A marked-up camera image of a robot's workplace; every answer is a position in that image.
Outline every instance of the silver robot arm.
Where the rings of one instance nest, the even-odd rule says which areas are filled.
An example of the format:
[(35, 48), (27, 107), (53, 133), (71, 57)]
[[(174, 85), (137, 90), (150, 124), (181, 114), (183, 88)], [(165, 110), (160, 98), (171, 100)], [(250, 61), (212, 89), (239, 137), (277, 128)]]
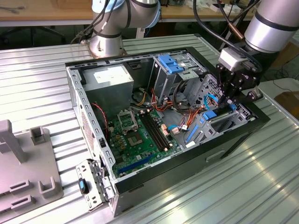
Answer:
[[(261, 67), (236, 51), (233, 46), (221, 51), (217, 70), (218, 85), (222, 90), (219, 104), (250, 102), (262, 97), (256, 88), (279, 52), (299, 29), (298, 0), (262, 0), (255, 16), (245, 31), (245, 38), (235, 46), (252, 56)], [(241, 91), (249, 91), (243, 96)]]
[[(94, 18), (102, 11), (104, 2), (93, 0)], [(90, 51), (96, 57), (123, 54), (121, 31), (124, 28), (150, 28), (159, 21), (160, 13), (158, 0), (110, 0), (102, 21), (93, 29)]]

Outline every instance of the label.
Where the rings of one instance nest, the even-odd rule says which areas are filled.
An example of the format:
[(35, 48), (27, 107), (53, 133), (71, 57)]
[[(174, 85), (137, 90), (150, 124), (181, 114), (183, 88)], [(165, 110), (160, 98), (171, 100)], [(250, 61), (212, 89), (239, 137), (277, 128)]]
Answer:
[(126, 71), (121, 66), (107, 67), (106, 70), (95, 72), (94, 77), (98, 83), (113, 83), (114, 81), (120, 83), (128, 79)]

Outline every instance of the blue tab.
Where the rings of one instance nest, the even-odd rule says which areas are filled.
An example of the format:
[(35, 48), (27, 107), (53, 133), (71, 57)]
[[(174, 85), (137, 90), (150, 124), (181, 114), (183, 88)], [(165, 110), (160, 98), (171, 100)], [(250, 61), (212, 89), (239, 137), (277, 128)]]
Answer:
[(217, 115), (215, 114), (214, 111), (208, 111), (208, 112), (203, 113), (202, 116), (204, 117), (204, 119), (209, 120), (209, 119), (216, 117)]
[(81, 189), (84, 188), (84, 183), (83, 183), (83, 181), (80, 181), (80, 188), (81, 188)]
[(234, 104), (229, 105), (229, 107), (232, 109), (232, 111), (235, 111), (237, 109), (236, 105)]
[(158, 59), (170, 74), (184, 71), (184, 68), (179, 67), (176, 61), (173, 60), (169, 55), (161, 55), (158, 57)]

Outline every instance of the aluminum table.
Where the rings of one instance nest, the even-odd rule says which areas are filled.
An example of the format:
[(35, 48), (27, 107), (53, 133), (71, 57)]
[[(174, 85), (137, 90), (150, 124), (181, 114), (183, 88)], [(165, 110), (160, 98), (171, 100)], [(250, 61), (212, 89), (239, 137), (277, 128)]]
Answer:
[[(193, 46), (213, 65), (218, 52), (195, 35), (125, 40), (128, 53)], [(64, 196), (12, 223), (298, 223), (298, 122), (272, 99), (256, 102), (270, 118), (232, 155), (113, 218), (104, 204), (88, 213), (75, 166), (89, 158), (71, 98), (65, 62), (90, 59), (85, 46), (0, 51), (0, 120), (13, 132), (50, 130)]]

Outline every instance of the blue pcie slot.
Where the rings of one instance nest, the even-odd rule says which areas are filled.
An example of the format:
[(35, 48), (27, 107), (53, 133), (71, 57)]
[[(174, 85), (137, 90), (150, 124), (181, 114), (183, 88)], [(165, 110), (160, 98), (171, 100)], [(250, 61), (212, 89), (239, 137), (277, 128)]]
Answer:
[(124, 167), (124, 168), (119, 169), (119, 170), (118, 170), (118, 174), (123, 173), (123, 172), (127, 172), (128, 170), (134, 169), (134, 168), (136, 168), (136, 167), (138, 167), (138, 166), (140, 166), (140, 165), (142, 165), (142, 164), (147, 163), (148, 161), (150, 161), (150, 159), (151, 159), (153, 156), (154, 156), (154, 154), (149, 155), (148, 157), (145, 157), (144, 159), (142, 159), (142, 160), (140, 160), (140, 161), (137, 161), (137, 162), (135, 162), (135, 163), (133, 163), (133, 164), (131, 164), (131, 165), (128, 165), (128, 166), (126, 166), (126, 167)]
[(196, 132), (197, 129), (198, 129), (198, 125), (196, 125), (193, 128), (193, 130), (192, 130), (191, 134), (189, 135), (189, 137), (187, 138), (186, 142), (190, 141), (190, 139), (192, 138), (192, 136), (194, 135), (194, 133)]

